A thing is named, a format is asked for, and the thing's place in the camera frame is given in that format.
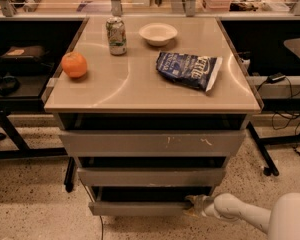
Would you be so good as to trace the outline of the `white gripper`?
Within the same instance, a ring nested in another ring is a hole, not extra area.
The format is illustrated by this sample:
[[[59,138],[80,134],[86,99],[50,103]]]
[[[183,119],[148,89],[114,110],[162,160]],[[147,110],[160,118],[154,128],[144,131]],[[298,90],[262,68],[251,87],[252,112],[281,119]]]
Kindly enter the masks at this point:
[[[187,195],[185,199],[192,204],[196,202],[196,212],[191,208],[184,210],[183,213],[187,216],[192,217],[214,217],[215,208],[214,208],[214,199],[210,196],[205,195]]]

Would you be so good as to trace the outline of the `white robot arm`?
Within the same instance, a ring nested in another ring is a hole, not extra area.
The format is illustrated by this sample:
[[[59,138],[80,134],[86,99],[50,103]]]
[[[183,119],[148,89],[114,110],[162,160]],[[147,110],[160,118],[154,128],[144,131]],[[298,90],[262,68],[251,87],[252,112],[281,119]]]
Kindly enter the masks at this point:
[[[271,210],[241,201],[230,193],[215,197],[189,195],[191,208],[185,214],[221,221],[243,220],[267,235],[267,240],[300,240],[300,193],[281,196]]]

